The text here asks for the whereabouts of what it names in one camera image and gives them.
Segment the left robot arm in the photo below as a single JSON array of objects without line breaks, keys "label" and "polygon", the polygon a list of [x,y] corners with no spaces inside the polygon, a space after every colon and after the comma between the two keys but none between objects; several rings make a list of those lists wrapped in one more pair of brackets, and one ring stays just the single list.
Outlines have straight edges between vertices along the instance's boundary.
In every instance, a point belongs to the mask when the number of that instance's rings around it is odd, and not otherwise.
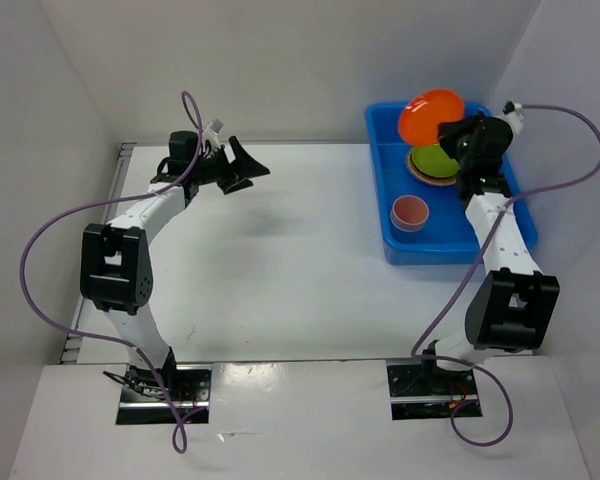
[{"label": "left robot arm", "polygon": [[177,392],[180,377],[149,306],[154,289],[149,246],[201,187],[215,184],[231,194],[270,172],[236,137],[223,146],[208,134],[176,131],[168,149],[140,200],[109,222],[84,229],[80,272],[82,296],[105,314],[128,349],[125,383],[134,389],[143,385],[160,400]]}]

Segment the brown woven bamboo tray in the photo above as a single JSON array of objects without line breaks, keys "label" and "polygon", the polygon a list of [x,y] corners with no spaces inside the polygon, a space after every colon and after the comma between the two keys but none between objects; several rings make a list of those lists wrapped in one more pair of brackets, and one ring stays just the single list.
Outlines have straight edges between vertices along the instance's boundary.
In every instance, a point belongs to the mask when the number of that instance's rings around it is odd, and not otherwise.
[{"label": "brown woven bamboo tray", "polygon": [[406,166],[407,166],[407,170],[410,173],[410,175],[415,180],[419,181],[420,183],[422,183],[424,185],[428,185],[428,186],[432,186],[432,187],[448,187],[448,186],[454,185],[457,180],[456,175],[453,175],[450,177],[445,177],[445,178],[437,178],[437,177],[432,177],[432,176],[429,176],[429,175],[423,173],[415,165],[415,163],[412,159],[411,153],[409,153],[406,157]]}]

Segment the black plastic plate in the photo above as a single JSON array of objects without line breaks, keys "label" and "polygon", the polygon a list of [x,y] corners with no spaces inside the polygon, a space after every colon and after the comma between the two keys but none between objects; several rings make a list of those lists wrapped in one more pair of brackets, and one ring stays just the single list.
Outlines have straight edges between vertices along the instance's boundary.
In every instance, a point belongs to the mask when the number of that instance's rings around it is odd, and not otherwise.
[{"label": "black plastic plate", "polygon": [[450,177],[438,178],[438,177],[432,177],[430,175],[426,175],[423,172],[420,172],[419,170],[411,171],[411,175],[414,178],[416,178],[418,181],[425,183],[425,184],[431,184],[431,185],[451,185],[456,182],[455,175],[452,175]]}]

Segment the green plastic plate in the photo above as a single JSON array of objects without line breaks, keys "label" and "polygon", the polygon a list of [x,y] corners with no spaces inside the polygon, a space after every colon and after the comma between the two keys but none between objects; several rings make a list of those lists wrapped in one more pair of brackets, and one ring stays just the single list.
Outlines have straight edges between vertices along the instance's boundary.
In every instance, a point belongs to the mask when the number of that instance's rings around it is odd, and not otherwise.
[{"label": "green plastic plate", "polygon": [[413,147],[411,158],[415,167],[429,177],[448,178],[454,176],[459,170],[458,162],[450,158],[437,144]]}]

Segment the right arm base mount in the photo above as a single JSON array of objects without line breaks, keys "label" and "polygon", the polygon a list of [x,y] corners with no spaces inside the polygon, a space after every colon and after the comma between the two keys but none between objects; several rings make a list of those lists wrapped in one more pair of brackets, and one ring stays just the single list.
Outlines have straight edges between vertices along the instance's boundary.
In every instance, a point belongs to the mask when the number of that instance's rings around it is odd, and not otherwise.
[{"label": "right arm base mount", "polygon": [[388,361],[387,382],[393,421],[482,416],[474,372],[434,374],[417,360]]}]

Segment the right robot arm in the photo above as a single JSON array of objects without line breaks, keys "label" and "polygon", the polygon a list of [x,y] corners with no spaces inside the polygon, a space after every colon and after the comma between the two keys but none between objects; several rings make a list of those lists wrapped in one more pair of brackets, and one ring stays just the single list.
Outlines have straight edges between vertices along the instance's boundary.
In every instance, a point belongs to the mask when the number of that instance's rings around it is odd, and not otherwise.
[{"label": "right robot arm", "polygon": [[560,292],[533,260],[510,204],[503,156],[522,116],[476,114],[438,127],[439,145],[458,162],[457,196],[478,239],[486,277],[470,302],[463,330],[432,341],[418,369],[430,393],[442,392],[474,365],[501,353],[538,349]]}]

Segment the orange plastic plate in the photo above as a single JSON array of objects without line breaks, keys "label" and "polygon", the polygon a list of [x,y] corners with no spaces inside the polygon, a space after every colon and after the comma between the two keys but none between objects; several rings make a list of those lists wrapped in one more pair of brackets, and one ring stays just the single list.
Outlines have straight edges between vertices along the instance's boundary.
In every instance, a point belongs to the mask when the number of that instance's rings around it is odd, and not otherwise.
[{"label": "orange plastic plate", "polygon": [[414,97],[401,112],[397,131],[401,139],[422,147],[438,142],[438,126],[464,117],[464,101],[453,90],[433,89]]}]

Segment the pink plastic cup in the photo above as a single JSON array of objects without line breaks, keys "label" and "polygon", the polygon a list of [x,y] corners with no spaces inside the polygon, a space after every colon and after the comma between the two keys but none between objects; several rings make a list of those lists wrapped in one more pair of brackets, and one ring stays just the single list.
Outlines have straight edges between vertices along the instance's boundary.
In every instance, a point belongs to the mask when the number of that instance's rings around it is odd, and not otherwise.
[{"label": "pink plastic cup", "polygon": [[414,195],[404,195],[394,201],[390,219],[401,231],[417,232],[424,227],[429,214],[429,207],[424,200]]}]

